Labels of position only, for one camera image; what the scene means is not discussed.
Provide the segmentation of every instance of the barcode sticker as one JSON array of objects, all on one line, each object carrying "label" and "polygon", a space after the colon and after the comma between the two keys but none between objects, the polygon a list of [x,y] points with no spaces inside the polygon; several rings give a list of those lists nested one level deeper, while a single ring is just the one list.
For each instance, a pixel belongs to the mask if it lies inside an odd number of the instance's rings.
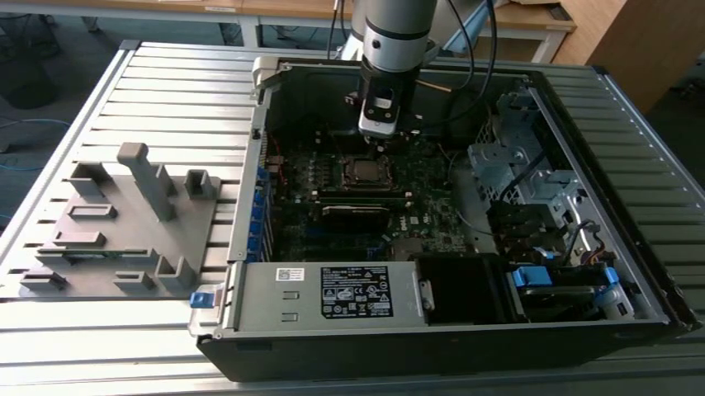
[{"label": "barcode sticker", "polygon": [[277,281],[302,281],[303,279],[303,268],[277,268]]}]

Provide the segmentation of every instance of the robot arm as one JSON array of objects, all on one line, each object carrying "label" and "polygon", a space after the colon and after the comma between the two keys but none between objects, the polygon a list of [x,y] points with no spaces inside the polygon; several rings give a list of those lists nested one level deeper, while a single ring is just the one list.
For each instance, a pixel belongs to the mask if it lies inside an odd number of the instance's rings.
[{"label": "robot arm", "polygon": [[393,137],[399,113],[411,105],[437,0],[365,3],[361,132]]}]

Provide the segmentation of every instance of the black cable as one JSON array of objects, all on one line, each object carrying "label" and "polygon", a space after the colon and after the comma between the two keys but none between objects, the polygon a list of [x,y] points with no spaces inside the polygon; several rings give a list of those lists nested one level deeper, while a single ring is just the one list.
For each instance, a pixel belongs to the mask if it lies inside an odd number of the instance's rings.
[{"label": "black cable", "polygon": [[502,190],[502,193],[500,194],[500,198],[497,200],[502,202],[505,200],[505,197],[509,194],[509,191],[521,183],[522,180],[525,180],[525,177],[529,176],[529,173],[537,168],[538,163],[544,161],[544,158],[546,158],[546,152],[542,150],[541,153],[537,155],[537,157],[529,162],[525,169],[521,171],[521,173],[517,175],[514,180],[509,182],[505,189]]},{"label": "black cable", "polygon": [[577,236],[580,235],[581,230],[592,224],[596,224],[596,222],[590,219],[585,219],[573,230],[573,233],[569,237],[569,242],[565,245],[565,256],[564,261],[561,262],[564,266],[568,266],[570,263],[570,254],[573,253],[573,247],[576,246]]},{"label": "black cable", "polygon": [[331,60],[333,31],[335,30],[335,20],[338,18],[338,9],[333,9],[333,21],[330,22],[329,44],[326,45],[326,59]]},{"label": "black cable", "polygon": [[451,115],[450,117],[442,120],[437,120],[429,123],[422,123],[421,125],[422,128],[433,128],[435,126],[446,125],[450,122],[459,120],[473,110],[473,107],[475,107],[477,103],[481,102],[481,99],[485,96],[485,93],[487,92],[489,80],[493,77],[493,71],[494,71],[494,61],[497,60],[497,15],[494,14],[493,0],[485,0],[485,3],[487,4],[489,24],[490,24],[490,31],[492,31],[493,37],[492,37],[492,47],[490,47],[490,55],[489,55],[489,63],[487,63],[487,74],[485,75],[485,81],[482,82],[481,93],[477,95],[477,98],[470,103],[467,110],[461,111],[458,114]]},{"label": "black cable", "polygon": [[345,30],[345,0],[341,0],[341,32],[343,33],[343,43],[349,40],[349,32]]},{"label": "black cable", "polygon": [[455,91],[455,90],[465,89],[469,86],[470,81],[473,80],[473,77],[475,76],[475,52],[473,50],[473,43],[470,41],[470,36],[467,35],[467,31],[465,30],[463,19],[461,18],[461,14],[458,12],[458,9],[455,8],[455,4],[453,3],[453,0],[446,0],[446,2],[449,3],[450,10],[453,11],[453,14],[455,15],[455,20],[458,22],[458,27],[461,28],[462,37],[465,39],[465,44],[467,46],[467,53],[469,53],[469,67],[470,67],[469,75],[467,75],[467,78],[465,78],[465,82],[462,83],[462,86],[458,88],[453,88],[453,90]]}]

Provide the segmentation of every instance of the desk leg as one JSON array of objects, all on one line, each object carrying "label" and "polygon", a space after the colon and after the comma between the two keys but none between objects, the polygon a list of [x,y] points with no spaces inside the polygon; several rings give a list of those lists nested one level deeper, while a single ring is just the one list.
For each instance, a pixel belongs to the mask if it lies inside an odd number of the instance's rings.
[{"label": "desk leg", "polygon": [[247,48],[259,48],[262,42],[262,27],[257,16],[239,16],[242,27],[242,42]]},{"label": "desk leg", "polygon": [[98,17],[96,16],[83,16],[80,17],[80,20],[84,22],[86,29],[88,29],[90,33],[95,33],[100,30],[100,27],[98,27]]},{"label": "desk leg", "polygon": [[536,64],[549,64],[553,61],[566,34],[565,31],[548,32],[548,36],[538,46],[537,53],[533,55],[532,62]]}]

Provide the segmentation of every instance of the blue clip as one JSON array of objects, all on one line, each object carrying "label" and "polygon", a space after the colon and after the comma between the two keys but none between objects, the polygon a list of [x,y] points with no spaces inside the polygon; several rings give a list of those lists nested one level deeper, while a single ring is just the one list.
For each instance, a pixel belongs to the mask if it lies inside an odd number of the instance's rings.
[{"label": "blue clip", "polygon": [[192,292],[191,298],[188,299],[191,308],[212,308],[215,306],[215,302],[215,293],[204,293],[202,291]]},{"label": "blue clip", "polygon": [[261,180],[267,180],[269,172],[263,167],[257,168],[257,178]]},{"label": "blue clip", "polygon": [[605,268],[605,276],[608,277],[610,285],[620,283],[620,275],[617,274],[617,270],[614,270],[610,266]]},{"label": "blue clip", "polygon": [[252,252],[257,251],[261,247],[261,240],[259,238],[248,238],[247,240],[247,249]]},{"label": "blue clip", "polygon": [[265,211],[262,210],[261,207],[257,206],[252,208],[252,219],[254,220],[261,220],[263,214],[265,214]]},{"label": "blue clip", "polygon": [[549,270],[545,266],[522,266],[512,273],[517,287],[553,285]]},{"label": "blue clip", "polygon": [[262,205],[262,202],[265,202],[265,196],[262,195],[262,191],[255,191],[255,204]]},{"label": "blue clip", "polygon": [[250,232],[254,233],[255,235],[259,235],[261,231],[262,231],[262,223],[258,221],[251,222]]}]

